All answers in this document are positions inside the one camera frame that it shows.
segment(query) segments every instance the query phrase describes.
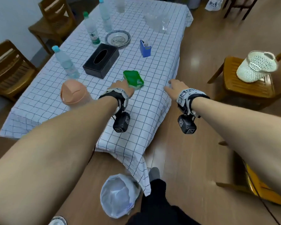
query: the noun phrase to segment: black tissue box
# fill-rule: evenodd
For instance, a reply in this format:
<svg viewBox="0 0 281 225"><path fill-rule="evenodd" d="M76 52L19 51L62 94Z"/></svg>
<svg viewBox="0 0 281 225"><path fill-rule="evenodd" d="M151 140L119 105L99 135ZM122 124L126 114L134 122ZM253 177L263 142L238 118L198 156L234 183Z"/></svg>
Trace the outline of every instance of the black tissue box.
<svg viewBox="0 0 281 225"><path fill-rule="evenodd" d="M86 74L104 79L119 56L117 47L101 43L83 65L83 68Z"/></svg>

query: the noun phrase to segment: white woven basket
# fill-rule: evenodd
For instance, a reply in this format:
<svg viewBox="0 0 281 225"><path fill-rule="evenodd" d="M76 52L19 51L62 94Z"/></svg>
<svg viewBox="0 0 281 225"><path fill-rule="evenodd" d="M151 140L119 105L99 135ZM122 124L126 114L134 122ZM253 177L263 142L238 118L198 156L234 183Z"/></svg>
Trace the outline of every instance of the white woven basket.
<svg viewBox="0 0 281 225"><path fill-rule="evenodd" d="M275 55L270 52L254 50L240 64L236 75L240 80L252 83L276 71L277 68L278 63Z"/></svg>

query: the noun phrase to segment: table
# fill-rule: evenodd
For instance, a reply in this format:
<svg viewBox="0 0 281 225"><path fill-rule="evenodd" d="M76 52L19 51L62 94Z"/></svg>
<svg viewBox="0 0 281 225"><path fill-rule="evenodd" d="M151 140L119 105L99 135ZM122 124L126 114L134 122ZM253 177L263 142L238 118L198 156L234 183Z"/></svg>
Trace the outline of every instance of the table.
<svg viewBox="0 0 281 225"><path fill-rule="evenodd" d="M105 0L110 5L114 30L126 30L131 35L130 44L120 49L120 56L104 79L87 75L83 64L94 52L91 40L81 23L61 45L81 73L78 81L83 83L92 98L97 99L111 84L123 79L124 70L137 70L144 86L129 99L126 111L130 113L127 132L116 133L111 118L96 144L96 151L113 155L131 172L139 182L145 195L151 193L148 170L143 154L168 112L171 99L163 87L175 78L179 65L180 44L185 27L193 17L186 5L156 0L125 0L125 13L116 12L115 0ZM168 12L170 21L167 33L154 32L143 19L144 8L153 7ZM90 15L97 19L101 41L107 32L97 6ZM140 39L149 38L151 56L143 58L139 51ZM39 72L27 90L11 109L0 136L21 138L37 125L69 110L60 99L62 83L66 73L55 55Z"/></svg>

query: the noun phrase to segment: wrist tracker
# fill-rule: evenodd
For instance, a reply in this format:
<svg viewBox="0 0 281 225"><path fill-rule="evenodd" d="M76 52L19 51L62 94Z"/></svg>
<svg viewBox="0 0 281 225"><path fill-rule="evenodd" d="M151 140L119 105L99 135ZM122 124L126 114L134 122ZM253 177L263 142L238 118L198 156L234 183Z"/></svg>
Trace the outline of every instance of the wrist tracker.
<svg viewBox="0 0 281 225"><path fill-rule="evenodd" d="M110 88L107 89L100 97L112 96L118 100L118 107L113 115L116 116L114 120L113 129L117 133L126 132L130 122L130 115L127 112L124 112L128 105L129 97L126 92L121 88Z"/></svg>
<svg viewBox="0 0 281 225"><path fill-rule="evenodd" d="M195 118L200 118L195 111L191 109L191 103L194 98L204 97L210 99L204 92L189 88L181 91L177 98L178 108L182 111L182 115L178 117L178 123L183 133L193 134L197 126L194 122Z"/></svg>

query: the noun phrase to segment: foot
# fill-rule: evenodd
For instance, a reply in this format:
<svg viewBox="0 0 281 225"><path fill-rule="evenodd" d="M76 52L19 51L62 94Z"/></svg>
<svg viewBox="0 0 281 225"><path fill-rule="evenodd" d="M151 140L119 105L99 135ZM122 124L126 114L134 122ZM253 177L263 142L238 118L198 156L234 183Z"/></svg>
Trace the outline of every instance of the foot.
<svg viewBox="0 0 281 225"><path fill-rule="evenodd" d="M149 181L151 182L155 179L160 179L160 173L157 167L152 167L149 171Z"/></svg>

